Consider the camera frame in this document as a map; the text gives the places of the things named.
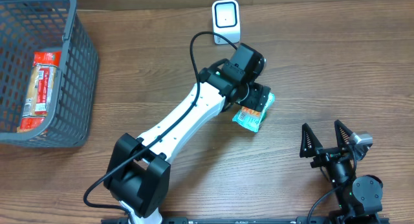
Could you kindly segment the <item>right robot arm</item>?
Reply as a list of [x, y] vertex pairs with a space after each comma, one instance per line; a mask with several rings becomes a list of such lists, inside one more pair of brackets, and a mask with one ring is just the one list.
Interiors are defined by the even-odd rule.
[[[389, 223], [379, 218], [382, 211], [383, 182], [374, 175], [358, 177], [357, 164], [373, 145], [373, 136], [368, 132], [351, 131], [340, 120], [334, 122], [337, 146], [324, 148], [311, 127], [301, 127], [300, 157], [311, 158], [310, 166], [318, 168], [332, 185], [310, 208], [307, 223]], [[338, 210], [327, 217], [313, 218], [316, 207], [334, 194]]]

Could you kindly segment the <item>red cracker sleeve package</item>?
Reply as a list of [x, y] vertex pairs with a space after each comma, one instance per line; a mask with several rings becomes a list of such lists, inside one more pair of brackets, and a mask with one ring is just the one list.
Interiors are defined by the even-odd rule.
[[32, 73], [20, 126], [17, 128], [18, 133], [32, 131], [46, 119], [60, 58], [61, 51], [34, 53]]

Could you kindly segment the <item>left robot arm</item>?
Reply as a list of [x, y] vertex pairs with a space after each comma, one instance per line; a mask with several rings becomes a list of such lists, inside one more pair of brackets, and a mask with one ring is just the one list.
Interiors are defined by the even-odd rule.
[[120, 223], [161, 223], [158, 211], [169, 188], [171, 164], [209, 120], [232, 104], [262, 112], [270, 89], [256, 83], [266, 59], [242, 43], [198, 75], [189, 95], [155, 127], [138, 137], [126, 133], [115, 143], [103, 185], [125, 209]]

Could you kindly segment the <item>teal wet wipes pack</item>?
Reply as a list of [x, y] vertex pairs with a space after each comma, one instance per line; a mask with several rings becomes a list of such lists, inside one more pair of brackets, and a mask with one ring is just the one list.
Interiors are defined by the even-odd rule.
[[233, 117], [232, 121], [238, 123], [240, 126], [257, 133], [266, 118], [267, 111], [274, 103], [276, 97], [273, 93], [268, 94], [268, 100], [261, 112], [242, 107]]

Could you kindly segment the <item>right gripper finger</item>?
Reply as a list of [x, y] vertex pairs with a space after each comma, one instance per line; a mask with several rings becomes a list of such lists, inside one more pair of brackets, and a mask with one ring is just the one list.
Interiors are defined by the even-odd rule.
[[304, 123], [301, 127], [300, 157], [315, 157], [322, 149], [323, 146], [321, 145], [321, 142], [315, 136], [310, 126], [307, 123]]
[[340, 120], [334, 122], [336, 142], [339, 148], [344, 148], [349, 143], [349, 138], [353, 132]]

